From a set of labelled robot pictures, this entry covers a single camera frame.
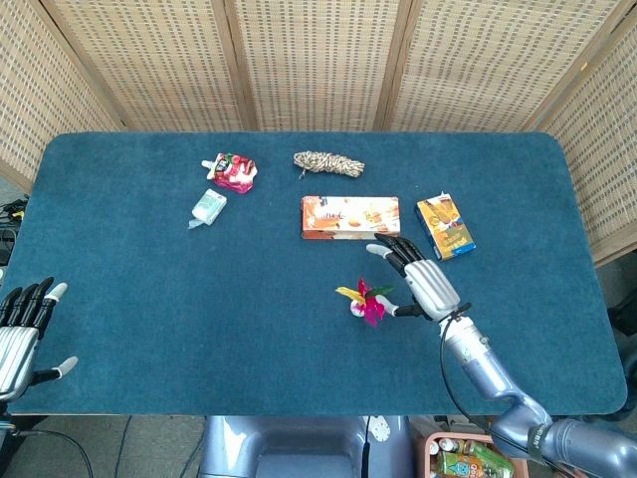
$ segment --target robotic arm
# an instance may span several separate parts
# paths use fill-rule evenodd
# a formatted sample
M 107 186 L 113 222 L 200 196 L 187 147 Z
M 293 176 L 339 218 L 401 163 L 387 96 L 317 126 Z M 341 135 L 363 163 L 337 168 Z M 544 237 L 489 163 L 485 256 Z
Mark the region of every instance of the robotic arm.
M 367 251 L 391 264 L 413 293 L 413 306 L 397 307 L 377 300 L 394 316 L 425 316 L 438 323 L 444 345 L 451 349 L 481 395 L 511 407 L 488 427 L 500 450 L 514 458 L 564 463 L 601 478 L 637 476 L 637 443 L 609 430 L 577 420 L 553 422 L 532 397 L 522 391 L 500 363 L 489 341 L 463 313 L 460 297 L 440 268 L 404 238 L 376 234 L 384 244 Z

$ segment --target yellow petal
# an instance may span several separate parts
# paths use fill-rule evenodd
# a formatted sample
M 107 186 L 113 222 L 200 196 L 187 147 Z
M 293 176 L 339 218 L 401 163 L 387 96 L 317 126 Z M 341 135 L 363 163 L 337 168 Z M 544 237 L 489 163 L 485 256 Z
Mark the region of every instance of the yellow petal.
M 347 289 L 346 287 L 339 287 L 338 289 L 336 289 L 336 291 L 339 294 L 342 294 L 346 297 L 349 297 L 353 301 L 356 301 L 361 306 L 365 305 L 365 300 L 357 291 L 352 291 L 351 289 Z

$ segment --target twisted rope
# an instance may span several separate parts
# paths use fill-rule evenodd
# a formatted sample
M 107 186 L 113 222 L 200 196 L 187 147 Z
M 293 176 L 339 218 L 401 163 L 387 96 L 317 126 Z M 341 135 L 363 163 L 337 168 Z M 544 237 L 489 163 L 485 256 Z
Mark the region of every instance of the twisted rope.
M 311 172 L 335 172 L 358 177 L 365 167 L 363 162 L 350 159 L 347 156 L 316 151 L 297 152 L 295 154 L 295 165 L 303 168 L 299 179 L 303 179 L 306 175 L 306 170 Z

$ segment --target orange basket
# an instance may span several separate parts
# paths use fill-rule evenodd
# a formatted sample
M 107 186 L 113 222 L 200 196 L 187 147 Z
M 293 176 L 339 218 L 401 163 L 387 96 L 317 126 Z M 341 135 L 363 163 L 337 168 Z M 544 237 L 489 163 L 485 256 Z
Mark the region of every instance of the orange basket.
M 429 445 L 432 441 L 439 440 L 440 438 L 482 441 L 483 443 L 489 443 L 492 445 L 490 448 L 494 448 L 494 440 L 492 440 L 489 435 L 439 432 L 428 436 L 427 439 L 420 438 L 416 445 L 416 454 L 418 457 L 418 478 L 429 478 L 429 473 L 435 469 L 432 462 L 432 456 L 429 454 Z M 514 478 L 529 478 L 529 468 L 527 467 L 527 462 L 525 460 L 511 461 L 515 467 Z

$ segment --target robot forearm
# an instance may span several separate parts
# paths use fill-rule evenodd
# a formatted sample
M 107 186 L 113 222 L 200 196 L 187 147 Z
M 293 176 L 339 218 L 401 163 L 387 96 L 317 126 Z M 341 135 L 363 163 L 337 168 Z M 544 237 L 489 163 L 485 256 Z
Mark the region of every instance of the robot forearm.
M 446 326 L 447 321 L 440 323 L 441 330 Z M 446 341 L 485 399 L 512 403 L 491 425 L 494 442 L 503 452 L 514 458 L 565 463 L 604 478 L 637 476 L 635 441 L 577 420 L 553 423 L 544 408 L 513 382 L 471 319 L 453 321 Z

